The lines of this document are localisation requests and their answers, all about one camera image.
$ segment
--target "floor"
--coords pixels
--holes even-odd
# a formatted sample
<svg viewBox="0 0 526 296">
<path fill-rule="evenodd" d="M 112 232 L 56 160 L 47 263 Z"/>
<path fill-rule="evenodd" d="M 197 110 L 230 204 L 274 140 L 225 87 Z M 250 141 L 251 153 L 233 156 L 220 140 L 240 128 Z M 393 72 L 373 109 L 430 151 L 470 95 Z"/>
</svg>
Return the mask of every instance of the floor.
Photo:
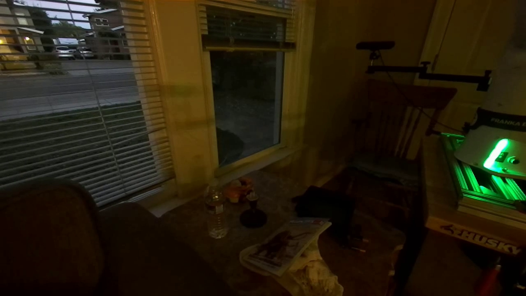
<svg viewBox="0 0 526 296">
<path fill-rule="evenodd" d="M 330 191 L 345 191 L 348 181 L 348 173 L 343 171 L 332 181 L 329 181 L 324 187 Z M 422 222 L 421 215 L 412 215 L 412 219 L 404 219 L 404 212 L 401 207 L 386 204 L 384 197 L 386 189 L 379 186 L 378 181 L 368 178 L 356 178 L 355 186 L 350 192 L 356 199 L 356 209 L 373 215 L 378 220 L 383 220 L 388 225 L 406 230 L 411 235 L 406 240 L 406 253 L 402 253 L 402 265 L 399 266 L 399 273 L 407 273 L 407 278 L 398 275 L 398 278 L 406 280 L 404 286 L 398 286 L 396 294 L 404 296 L 444 296 L 444 294 L 457 294 L 457 296 L 470 296 L 473 293 L 473 284 L 481 275 L 481 266 L 488 265 L 495 258 L 491 253 L 486 253 L 481 248 L 460 243 L 458 240 L 449 238 L 445 235 L 427 232 L 425 240 L 416 240 L 412 235 L 419 227 L 416 224 Z M 342 248 L 337 243 L 330 243 L 329 240 L 324 245 L 324 258 L 329 266 L 338 273 L 340 283 L 345 288 L 345 294 L 389 294 L 386 289 L 383 270 L 366 268 L 366 258 L 360 258 L 360 255 L 348 253 L 348 250 Z M 485 257 L 483 260 L 473 260 L 468 257 L 478 253 Z M 499 286 L 493 286 L 490 294 L 498 294 Z"/>
</svg>

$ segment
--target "chair back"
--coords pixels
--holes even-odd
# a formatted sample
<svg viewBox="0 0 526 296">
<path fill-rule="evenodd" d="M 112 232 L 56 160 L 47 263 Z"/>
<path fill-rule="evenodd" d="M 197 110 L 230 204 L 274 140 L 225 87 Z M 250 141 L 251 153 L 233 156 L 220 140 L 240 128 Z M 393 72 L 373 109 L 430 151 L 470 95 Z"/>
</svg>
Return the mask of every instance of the chair back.
<svg viewBox="0 0 526 296">
<path fill-rule="evenodd" d="M 363 145 L 379 156 L 407 158 L 432 133 L 440 110 L 455 95 L 452 87 L 368 81 L 368 118 Z"/>
<path fill-rule="evenodd" d="M 95 294 L 103 271 L 97 209 L 66 181 L 0 191 L 0 294 Z"/>
</svg>

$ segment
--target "glass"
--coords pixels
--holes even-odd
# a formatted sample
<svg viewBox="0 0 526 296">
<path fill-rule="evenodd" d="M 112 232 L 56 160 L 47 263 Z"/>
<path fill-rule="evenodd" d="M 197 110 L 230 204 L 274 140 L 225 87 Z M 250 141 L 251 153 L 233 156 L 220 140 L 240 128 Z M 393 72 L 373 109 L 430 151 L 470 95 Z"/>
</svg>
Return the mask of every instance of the glass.
<svg viewBox="0 0 526 296">
<path fill-rule="evenodd" d="M 207 229 L 212 238 L 223 238 L 228 234 L 225 204 L 220 189 L 209 186 L 204 192 L 207 209 Z"/>
<path fill-rule="evenodd" d="M 279 143 L 282 53 L 212 51 L 218 164 Z"/>
</svg>

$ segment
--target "couch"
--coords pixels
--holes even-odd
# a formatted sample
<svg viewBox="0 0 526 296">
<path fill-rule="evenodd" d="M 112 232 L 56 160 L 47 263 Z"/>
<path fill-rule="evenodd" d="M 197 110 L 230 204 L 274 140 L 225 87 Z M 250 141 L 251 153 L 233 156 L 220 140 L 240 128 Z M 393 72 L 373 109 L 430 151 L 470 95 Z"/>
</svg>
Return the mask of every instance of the couch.
<svg viewBox="0 0 526 296">
<path fill-rule="evenodd" d="M 235 294 L 136 204 L 97 210 L 64 181 L 0 191 L 0 294 Z"/>
</svg>

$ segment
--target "window frame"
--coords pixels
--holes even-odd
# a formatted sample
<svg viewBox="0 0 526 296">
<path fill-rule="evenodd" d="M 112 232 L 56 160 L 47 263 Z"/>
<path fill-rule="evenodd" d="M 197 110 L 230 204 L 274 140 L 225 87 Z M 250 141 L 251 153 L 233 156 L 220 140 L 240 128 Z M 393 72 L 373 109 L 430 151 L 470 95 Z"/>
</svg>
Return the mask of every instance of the window frame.
<svg viewBox="0 0 526 296">
<path fill-rule="evenodd" d="M 281 143 L 222 168 L 218 168 L 210 54 L 200 38 L 200 2 L 154 0 L 148 5 L 177 197 L 195 197 L 212 179 L 227 183 L 299 155 L 306 127 L 314 0 L 299 0 L 296 49 L 284 53 Z"/>
</svg>

